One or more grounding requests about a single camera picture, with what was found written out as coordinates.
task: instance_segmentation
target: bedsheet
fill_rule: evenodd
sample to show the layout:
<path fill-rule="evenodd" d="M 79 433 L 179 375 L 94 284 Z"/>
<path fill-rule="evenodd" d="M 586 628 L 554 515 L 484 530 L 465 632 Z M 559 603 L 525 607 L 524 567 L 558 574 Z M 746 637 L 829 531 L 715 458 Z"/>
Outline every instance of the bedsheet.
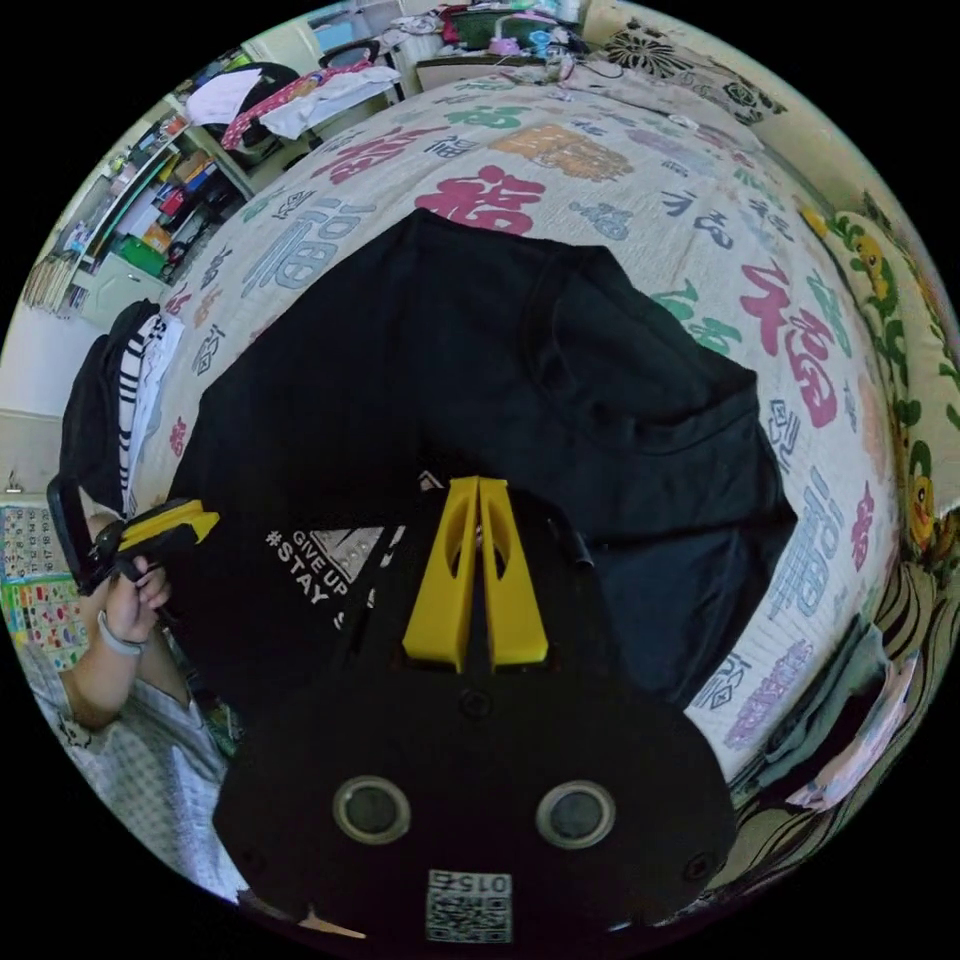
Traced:
<path fill-rule="evenodd" d="M 184 333 L 141 450 L 134 509 L 166 499 L 205 388 L 321 273 L 413 209 L 603 244 L 697 342 L 757 371 L 800 517 L 764 602 L 688 710 L 732 778 L 852 615 L 872 617 L 900 516 L 869 333 L 789 179 L 762 148 L 682 112 L 491 75 L 323 144 L 221 229 L 163 305 Z M 318 322 L 335 331 L 350 304 Z M 308 359 L 291 357 L 290 375 L 309 376 Z M 356 370 L 358 391 L 364 376 Z"/>

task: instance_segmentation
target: cushion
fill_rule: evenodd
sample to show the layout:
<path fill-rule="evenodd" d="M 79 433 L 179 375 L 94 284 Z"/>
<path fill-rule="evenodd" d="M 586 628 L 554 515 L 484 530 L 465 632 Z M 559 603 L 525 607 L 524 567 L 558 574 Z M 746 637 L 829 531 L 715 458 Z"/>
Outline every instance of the cushion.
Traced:
<path fill-rule="evenodd" d="M 867 320 L 885 373 L 904 546 L 948 580 L 960 564 L 960 371 L 912 258 L 878 223 L 801 211 Z"/>
<path fill-rule="evenodd" d="M 712 57 L 677 44 L 639 20 L 631 20 L 623 30 L 618 30 L 604 45 L 603 52 L 607 60 L 624 70 L 640 70 L 658 80 L 689 88 L 746 126 L 787 109 L 746 77 Z"/>

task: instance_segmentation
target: striped cloth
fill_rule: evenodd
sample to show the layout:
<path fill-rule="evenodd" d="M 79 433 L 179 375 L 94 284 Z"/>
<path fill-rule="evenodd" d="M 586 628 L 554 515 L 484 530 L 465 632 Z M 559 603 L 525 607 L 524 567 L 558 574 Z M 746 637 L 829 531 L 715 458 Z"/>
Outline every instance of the striped cloth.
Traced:
<path fill-rule="evenodd" d="M 133 421 L 137 412 L 137 391 L 140 387 L 140 368 L 143 354 L 151 340 L 157 340 L 166 332 L 167 325 L 159 312 L 141 324 L 140 329 L 129 339 L 120 359 L 120 496 L 121 502 L 129 502 L 130 445 L 133 440 Z"/>
<path fill-rule="evenodd" d="M 884 650 L 899 667 L 914 652 L 919 661 L 906 712 L 885 753 L 850 795 L 816 813 L 757 796 L 738 811 L 737 840 L 706 894 L 667 923 L 705 910 L 725 912 L 790 874 L 837 835 L 893 768 L 923 721 L 960 636 L 960 577 L 938 591 L 933 575 L 914 563 L 893 573 L 876 617 Z"/>

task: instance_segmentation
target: black t-shirt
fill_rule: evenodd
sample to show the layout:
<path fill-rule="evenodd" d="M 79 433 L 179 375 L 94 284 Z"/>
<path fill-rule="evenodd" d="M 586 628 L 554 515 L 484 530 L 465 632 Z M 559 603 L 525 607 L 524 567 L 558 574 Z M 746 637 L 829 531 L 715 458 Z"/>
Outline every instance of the black t-shirt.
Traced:
<path fill-rule="evenodd" d="M 425 475 L 482 474 L 567 514 L 632 679 L 685 706 L 796 523 L 757 413 L 756 375 L 696 344 L 606 248 L 417 211 L 204 394 L 171 496 L 223 519 L 168 565 L 181 642 L 241 713 L 282 697 L 389 575 Z"/>

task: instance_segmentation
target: person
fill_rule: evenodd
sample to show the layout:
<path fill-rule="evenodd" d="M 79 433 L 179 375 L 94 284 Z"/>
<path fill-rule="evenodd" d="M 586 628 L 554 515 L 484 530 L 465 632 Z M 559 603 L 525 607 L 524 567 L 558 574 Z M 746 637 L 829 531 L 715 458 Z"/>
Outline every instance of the person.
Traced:
<path fill-rule="evenodd" d="M 116 518 L 97 513 L 90 536 Z M 213 811 L 226 775 L 220 748 L 159 624 L 171 596 L 162 567 L 136 582 L 104 581 L 80 612 L 88 647 L 59 673 L 30 643 L 18 646 L 21 666 L 41 712 L 84 779 L 148 850 L 197 886 L 225 900 L 284 922 L 290 918 L 247 887 L 213 829 Z M 348 937 L 346 930 L 310 915 L 299 926 Z"/>

